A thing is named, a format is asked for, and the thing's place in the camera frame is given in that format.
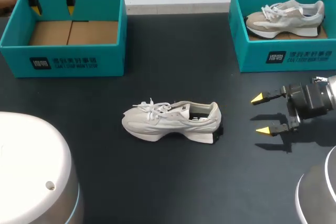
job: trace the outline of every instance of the sneaker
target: sneaker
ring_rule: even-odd
[[[266,5],[262,12],[250,14],[246,27],[253,34],[272,39],[279,33],[290,32],[299,36],[315,37],[324,18],[324,3],[304,5],[290,0]]]
[[[199,104],[182,101],[174,104],[142,102],[127,110],[122,125],[140,139],[155,142],[163,136],[177,132],[192,141],[212,144],[222,115],[217,103]]]

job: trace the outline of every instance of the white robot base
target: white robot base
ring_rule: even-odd
[[[82,224],[75,165],[51,124],[0,112],[0,195],[1,224]]]

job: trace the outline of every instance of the printed logo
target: printed logo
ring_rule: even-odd
[[[282,63],[285,59],[286,51],[272,51],[268,53],[266,63]]]
[[[30,58],[30,61],[36,70],[51,69],[49,61],[46,57],[32,57]]]

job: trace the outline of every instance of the shoe sole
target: shoe sole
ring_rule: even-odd
[[[127,132],[137,138],[150,141],[150,142],[156,142],[168,134],[166,133],[166,134],[157,134],[157,135],[146,135],[146,134],[135,133],[129,130],[127,130]],[[222,127],[222,124],[220,124],[219,127],[213,133],[184,132],[181,134],[183,134],[185,137],[187,137],[189,140],[192,140],[192,141],[196,141],[196,142],[204,143],[204,144],[213,144],[223,134],[223,127]]]
[[[321,25],[313,28],[291,28],[282,31],[258,31],[252,28],[249,28],[246,25],[247,17],[244,18],[244,23],[247,28],[247,31],[252,35],[255,35],[261,39],[274,39],[280,33],[292,33],[302,37],[316,37],[321,31]]]

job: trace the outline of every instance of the black table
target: black table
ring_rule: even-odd
[[[296,184],[336,145],[336,112],[272,138],[255,129],[279,122],[256,116],[285,112],[285,100],[250,101],[336,72],[240,74],[227,14],[129,16],[127,45],[120,78],[15,79],[0,57],[0,111],[37,116],[65,137],[85,223],[298,224]],[[150,97],[216,101],[224,135],[214,145],[179,135],[138,140],[123,129],[122,113]]]

